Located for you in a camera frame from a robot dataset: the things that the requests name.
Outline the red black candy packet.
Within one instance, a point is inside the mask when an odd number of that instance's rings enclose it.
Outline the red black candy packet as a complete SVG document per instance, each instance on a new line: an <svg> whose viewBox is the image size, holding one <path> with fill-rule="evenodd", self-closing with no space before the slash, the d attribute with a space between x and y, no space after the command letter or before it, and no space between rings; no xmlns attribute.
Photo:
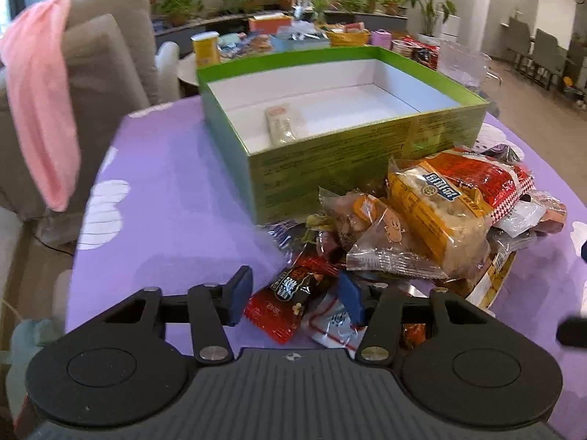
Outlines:
<svg viewBox="0 0 587 440"><path fill-rule="evenodd" d="M245 308L246 318L280 345L288 343L306 310L337 282L338 269L305 251L266 287L255 293Z"/></svg>

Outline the white red snack packet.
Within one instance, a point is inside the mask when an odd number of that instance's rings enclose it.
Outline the white red snack packet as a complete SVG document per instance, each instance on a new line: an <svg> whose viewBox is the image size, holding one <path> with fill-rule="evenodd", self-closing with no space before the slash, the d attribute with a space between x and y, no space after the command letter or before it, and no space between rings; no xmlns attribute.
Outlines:
<svg viewBox="0 0 587 440"><path fill-rule="evenodd" d="M302 332L327 349L344 349L354 358L366 328L355 326L344 305L334 294L328 293L300 324Z"/></svg>

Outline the clear cookie snack bag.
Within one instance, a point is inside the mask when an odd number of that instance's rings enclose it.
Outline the clear cookie snack bag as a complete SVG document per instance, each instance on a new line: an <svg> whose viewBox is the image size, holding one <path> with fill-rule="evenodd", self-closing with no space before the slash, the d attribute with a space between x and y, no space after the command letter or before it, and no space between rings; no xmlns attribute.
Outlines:
<svg viewBox="0 0 587 440"><path fill-rule="evenodd" d="M446 280L447 274L395 210L375 196L351 192L339 196L318 191L323 210L336 226L349 271L376 271L416 279Z"/></svg>

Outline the yellow bread snack bag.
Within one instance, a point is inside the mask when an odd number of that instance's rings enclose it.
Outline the yellow bread snack bag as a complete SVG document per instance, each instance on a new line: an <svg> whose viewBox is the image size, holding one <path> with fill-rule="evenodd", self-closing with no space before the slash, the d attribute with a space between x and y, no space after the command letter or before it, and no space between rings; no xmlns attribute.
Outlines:
<svg viewBox="0 0 587 440"><path fill-rule="evenodd" d="M489 255L489 215L428 162L390 160L387 199L451 278L473 275Z"/></svg>

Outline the red checkered snack bag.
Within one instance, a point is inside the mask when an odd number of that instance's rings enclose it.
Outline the red checkered snack bag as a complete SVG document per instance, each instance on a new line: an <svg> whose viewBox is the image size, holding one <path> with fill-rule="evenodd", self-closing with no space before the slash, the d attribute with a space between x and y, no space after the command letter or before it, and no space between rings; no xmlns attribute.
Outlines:
<svg viewBox="0 0 587 440"><path fill-rule="evenodd" d="M520 162L510 164L466 148L454 147L425 161L482 208L493 224L534 189L531 172Z"/></svg>

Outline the teal plush cushion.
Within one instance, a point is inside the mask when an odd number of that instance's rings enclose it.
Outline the teal plush cushion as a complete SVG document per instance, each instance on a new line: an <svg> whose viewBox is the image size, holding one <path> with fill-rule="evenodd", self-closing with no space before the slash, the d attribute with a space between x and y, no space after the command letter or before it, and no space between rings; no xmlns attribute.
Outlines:
<svg viewBox="0 0 587 440"><path fill-rule="evenodd" d="M14 329L9 350L1 352L1 367L7 367L3 386L13 420L20 414L27 395L25 377L30 361L61 336L63 327L54 318L23 320Z"/></svg>

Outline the white snack bar wrapper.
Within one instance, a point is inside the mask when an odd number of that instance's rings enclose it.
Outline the white snack bar wrapper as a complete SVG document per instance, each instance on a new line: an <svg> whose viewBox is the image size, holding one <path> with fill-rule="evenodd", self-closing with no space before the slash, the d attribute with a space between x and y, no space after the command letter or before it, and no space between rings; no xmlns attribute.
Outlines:
<svg viewBox="0 0 587 440"><path fill-rule="evenodd" d="M292 144L302 139L305 120L299 110L290 103L266 108L265 118L273 147Z"/></svg>

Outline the green cardboard box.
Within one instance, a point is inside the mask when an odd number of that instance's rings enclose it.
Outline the green cardboard box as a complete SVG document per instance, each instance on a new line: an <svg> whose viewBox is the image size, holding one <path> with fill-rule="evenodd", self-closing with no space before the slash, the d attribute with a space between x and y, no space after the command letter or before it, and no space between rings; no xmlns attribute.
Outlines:
<svg viewBox="0 0 587 440"><path fill-rule="evenodd" d="M317 192L381 179L390 159L475 142L488 104L437 71L379 47L232 60L197 73L209 130L255 224L313 212ZM273 147L265 109L290 103L305 124Z"/></svg>

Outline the white round coffee table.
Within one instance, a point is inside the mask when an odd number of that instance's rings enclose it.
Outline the white round coffee table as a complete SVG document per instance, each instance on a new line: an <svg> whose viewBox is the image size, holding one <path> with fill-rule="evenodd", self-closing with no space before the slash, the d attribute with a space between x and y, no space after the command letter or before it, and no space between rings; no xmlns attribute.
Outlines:
<svg viewBox="0 0 587 440"><path fill-rule="evenodd" d="M177 77L182 84L188 84L192 87L198 87L197 67L195 53L190 53L179 60L177 68Z"/></svg>

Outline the pink small box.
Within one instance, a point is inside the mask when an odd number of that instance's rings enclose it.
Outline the pink small box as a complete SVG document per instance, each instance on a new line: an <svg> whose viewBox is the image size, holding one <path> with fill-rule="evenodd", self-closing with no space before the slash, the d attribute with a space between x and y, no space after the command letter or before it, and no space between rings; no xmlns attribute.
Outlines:
<svg viewBox="0 0 587 440"><path fill-rule="evenodd" d="M370 45L390 51L393 43L393 35L386 30L379 29L370 35Z"/></svg>

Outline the yellow wicker basket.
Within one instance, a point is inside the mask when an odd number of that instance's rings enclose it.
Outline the yellow wicker basket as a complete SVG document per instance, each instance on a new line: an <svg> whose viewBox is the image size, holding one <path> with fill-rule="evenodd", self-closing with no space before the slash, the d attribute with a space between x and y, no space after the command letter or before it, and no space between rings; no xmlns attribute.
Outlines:
<svg viewBox="0 0 587 440"><path fill-rule="evenodd" d="M363 47L370 41L370 32L368 30L352 30L350 32L344 29L328 29L325 34L332 47Z"/></svg>

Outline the tall leafy potted plant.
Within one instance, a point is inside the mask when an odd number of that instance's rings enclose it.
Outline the tall leafy potted plant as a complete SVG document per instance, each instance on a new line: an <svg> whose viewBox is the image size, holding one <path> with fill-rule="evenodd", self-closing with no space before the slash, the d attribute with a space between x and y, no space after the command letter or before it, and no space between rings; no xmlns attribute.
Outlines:
<svg viewBox="0 0 587 440"><path fill-rule="evenodd" d="M412 8L419 8L422 17L422 31L418 40L428 46L439 46L437 26L443 26L451 16L457 15L457 8L451 0L405 0Z"/></svg>

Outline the blue grey tray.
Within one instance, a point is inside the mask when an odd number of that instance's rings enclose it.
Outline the blue grey tray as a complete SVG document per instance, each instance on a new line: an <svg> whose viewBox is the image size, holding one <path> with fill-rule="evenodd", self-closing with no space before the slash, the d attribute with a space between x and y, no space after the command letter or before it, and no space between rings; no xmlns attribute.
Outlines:
<svg viewBox="0 0 587 440"><path fill-rule="evenodd" d="M320 50L330 47L324 33L281 32L271 35L271 45L277 53Z"/></svg>

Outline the orange tissue box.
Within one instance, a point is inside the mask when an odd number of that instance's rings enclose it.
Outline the orange tissue box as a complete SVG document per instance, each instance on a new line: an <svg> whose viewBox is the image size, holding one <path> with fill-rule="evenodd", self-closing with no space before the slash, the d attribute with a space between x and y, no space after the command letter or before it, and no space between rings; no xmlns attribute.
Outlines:
<svg viewBox="0 0 587 440"><path fill-rule="evenodd" d="M292 25L292 16L284 13L255 15L248 19L248 23L249 31L252 33L274 35L281 27Z"/></svg>

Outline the pink towel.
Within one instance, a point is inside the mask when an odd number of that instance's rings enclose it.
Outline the pink towel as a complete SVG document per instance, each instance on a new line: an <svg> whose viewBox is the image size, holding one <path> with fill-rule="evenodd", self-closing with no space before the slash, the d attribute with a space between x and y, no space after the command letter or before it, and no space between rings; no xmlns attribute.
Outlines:
<svg viewBox="0 0 587 440"><path fill-rule="evenodd" d="M63 212L76 189L81 148L62 42L73 0L42 0L1 37L1 62L21 153L47 207Z"/></svg>

